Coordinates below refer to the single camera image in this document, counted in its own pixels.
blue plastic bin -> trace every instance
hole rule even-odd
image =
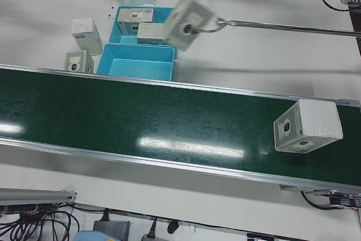
[[[111,36],[109,38],[109,43],[126,43],[126,44],[138,44],[137,35],[122,35],[120,28],[117,24],[117,18],[120,9],[122,8],[152,8],[153,9],[153,23],[164,23],[168,16],[170,15],[173,8],[166,7],[138,7],[138,6],[120,6],[117,11],[117,15],[114,20],[113,29]],[[157,45],[157,46],[165,46],[172,47],[171,45]],[[177,50],[175,48],[175,58],[177,58]]]
[[[74,241],[120,241],[110,235],[101,233],[100,231],[79,231],[75,237]]]
[[[175,50],[170,46],[108,43],[97,74],[170,81]]]

white cardboard box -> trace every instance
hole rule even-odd
[[[301,99],[274,122],[275,148],[305,154],[344,137],[336,104]]]
[[[103,42],[92,18],[73,19],[72,35],[79,48],[86,50],[89,55],[95,56],[102,53]]]

round hole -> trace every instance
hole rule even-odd
[[[185,25],[183,28],[185,34],[191,34],[192,30],[193,30],[193,26],[190,24]]]
[[[286,124],[283,126],[283,130],[284,130],[285,132],[287,132],[287,131],[289,131],[289,129],[290,129],[290,123],[289,123],[289,122],[286,122]]]

black cable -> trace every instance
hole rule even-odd
[[[157,226],[157,217],[154,219],[151,229],[149,230],[149,233],[147,234],[147,238],[155,239],[156,237],[156,226]]]
[[[53,221],[53,219],[49,220],[49,219],[45,218],[42,221]],[[62,241],[70,240],[70,234],[69,234],[70,229],[69,229],[69,227],[67,227],[66,224],[61,222],[60,220],[54,220],[54,222],[57,222],[57,223],[61,224],[65,228],[65,234],[64,234],[64,238],[62,239]]]
[[[322,0],[322,1],[327,7],[329,7],[331,10],[334,10],[334,11],[353,11],[353,10],[359,10],[361,8],[361,5],[360,5],[360,6],[348,8],[347,10],[341,10],[339,8],[335,8],[335,7],[331,6],[326,0]]]
[[[100,219],[100,221],[110,221],[110,219],[109,219],[109,208],[106,208],[104,210],[103,216]]]
[[[56,214],[66,215],[68,221],[63,223],[55,219]],[[45,221],[51,221],[53,241],[55,241],[55,238],[56,241],[59,241],[59,237],[55,230],[56,223],[61,224],[65,228],[65,233],[61,241],[70,241],[70,229],[73,221],[75,221],[77,224],[77,230],[80,230],[79,221],[74,215],[66,211],[55,211],[53,208],[49,208],[48,211],[41,211],[35,214],[28,214],[27,212],[25,212],[23,215],[20,216],[19,219],[8,222],[6,224],[2,224],[2,227],[0,228],[0,237],[9,233],[10,241],[27,241],[35,234],[38,226],[40,226],[40,231],[37,239],[40,241],[42,238]]]
[[[85,209],[85,208],[80,208],[80,207],[76,207],[74,204],[68,204],[65,203],[64,205],[59,206],[59,208],[62,207],[71,207],[80,211],[84,211],[84,212],[100,212],[103,213],[105,211],[105,209],[101,209],[101,210],[92,210],[92,209]]]
[[[314,208],[317,208],[319,210],[342,210],[342,208],[339,208],[339,207],[335,207],[335,206],[332,206],[332,207],[324,207],[324,206],[320,206],[320,205],[317,205],[313,202],[311,202],[305,195],[305,193],[303,191],[301,191],[301,195],[302,197],[305,199],[305,201],[310,204],[312,207]]]

metal rod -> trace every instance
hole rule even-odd
[[[361,37],[361,32],[355,32],[349,30],[324,29],[324,28],[296,27],[294,25],[277,25],[277,24],[244,22],[244,21],[234,21],[234,20],[231,21],[217,20],[217,25],[219,26],[232,25],[233,27],[266,28],[266,29],[277,29],[277,30],[306,32],[306,33]]]

